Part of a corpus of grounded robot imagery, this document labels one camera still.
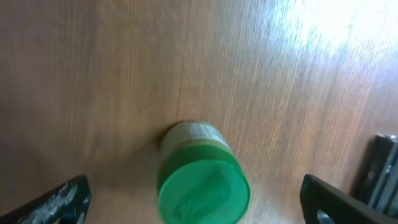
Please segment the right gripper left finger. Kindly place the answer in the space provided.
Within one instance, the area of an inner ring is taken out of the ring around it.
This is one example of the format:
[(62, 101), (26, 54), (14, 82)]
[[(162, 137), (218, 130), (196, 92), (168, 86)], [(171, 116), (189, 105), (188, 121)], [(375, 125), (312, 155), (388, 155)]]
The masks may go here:
[(1, 216), (1, 223), (84, 224), (91, 202), (86, 175), (78, 175)]

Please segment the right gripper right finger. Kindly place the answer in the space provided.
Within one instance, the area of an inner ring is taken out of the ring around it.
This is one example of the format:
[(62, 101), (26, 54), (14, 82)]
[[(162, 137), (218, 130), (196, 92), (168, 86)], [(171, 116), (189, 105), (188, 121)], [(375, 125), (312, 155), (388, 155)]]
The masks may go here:
[(312, 174), (303, 178), (300, 203), (306, 223), (319, 223), (318, 214), (323, 212), (333, 223), (397, 224), (396, 218), (368, 207)]

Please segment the green lid jar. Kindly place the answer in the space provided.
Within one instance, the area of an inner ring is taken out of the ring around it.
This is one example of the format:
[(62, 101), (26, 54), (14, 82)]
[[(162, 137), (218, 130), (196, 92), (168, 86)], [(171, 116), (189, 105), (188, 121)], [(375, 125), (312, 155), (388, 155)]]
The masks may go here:
[(157, 204), (164, 223), (238, 223), (249, 208), (249, 182), (221, 132), (182, 121), (160, 145)]

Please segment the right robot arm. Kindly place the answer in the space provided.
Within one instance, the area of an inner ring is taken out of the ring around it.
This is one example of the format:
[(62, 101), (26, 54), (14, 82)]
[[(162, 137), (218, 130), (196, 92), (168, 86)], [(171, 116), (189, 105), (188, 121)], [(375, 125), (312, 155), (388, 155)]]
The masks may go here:
[[(397, 138), (378, 135), (354, 195), (305, 175), (300, 203), (306, 223), (397, 223)], [(85, 175), (78, 175), (1, 216), (1, 223), (84, 223), (91, 202)]]

